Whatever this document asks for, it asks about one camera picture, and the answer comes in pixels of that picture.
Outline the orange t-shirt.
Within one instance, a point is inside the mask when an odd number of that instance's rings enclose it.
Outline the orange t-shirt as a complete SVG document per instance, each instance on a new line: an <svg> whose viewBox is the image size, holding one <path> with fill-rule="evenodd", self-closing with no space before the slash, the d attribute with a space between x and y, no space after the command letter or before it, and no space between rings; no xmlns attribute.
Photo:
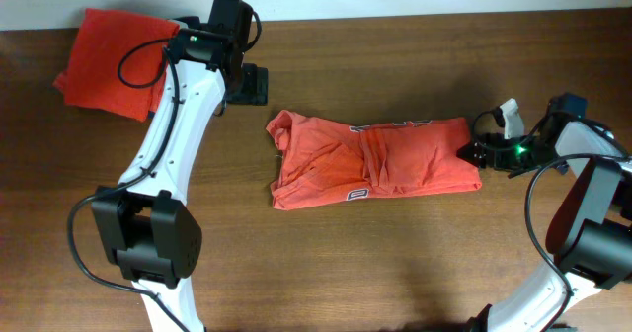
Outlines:
<svg viewBox="0 0 632 332"><path fill-rule="evenodd" d="M281 154L271 184L280 210L363 199L477 191L479 170L458 158L463 118L350 125L283 110L266 126Z"/></svg>

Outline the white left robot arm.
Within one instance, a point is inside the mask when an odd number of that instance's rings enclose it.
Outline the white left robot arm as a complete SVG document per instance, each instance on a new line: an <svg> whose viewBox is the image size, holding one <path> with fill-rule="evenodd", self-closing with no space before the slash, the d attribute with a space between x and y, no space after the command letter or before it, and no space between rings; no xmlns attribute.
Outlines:
<svg viewBox="0 0 632 332"><path fill-rule="evenodd" d="M149 130L114 188L91 209L108 261L141 295L155 331L202 331L192 274L201 228L186 207L189 180L210 120L229 104L263 106L268 71L244 60L261 21L243 0L213 0L207 22L182 18L165 41L166 81Z"/></svg>

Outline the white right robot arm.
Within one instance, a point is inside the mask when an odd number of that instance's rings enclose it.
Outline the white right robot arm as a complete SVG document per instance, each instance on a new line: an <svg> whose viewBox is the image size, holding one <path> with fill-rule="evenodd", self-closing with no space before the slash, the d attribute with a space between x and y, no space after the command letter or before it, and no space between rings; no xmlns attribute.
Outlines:
<svg viewBox="0 0 632 332"><path fill-rule="evenodd" d="M516 100L490 110L500 133L473 133L458 156L480 169L532 178L524 199L527 234L542 262L509 297L489 304L464 331L558 331L578 302L631 281L631 155L611 129L586 116L586 99L565 93L525 130ZM544 241L532 223L532 198L549 170L576 181Z"/></svg>

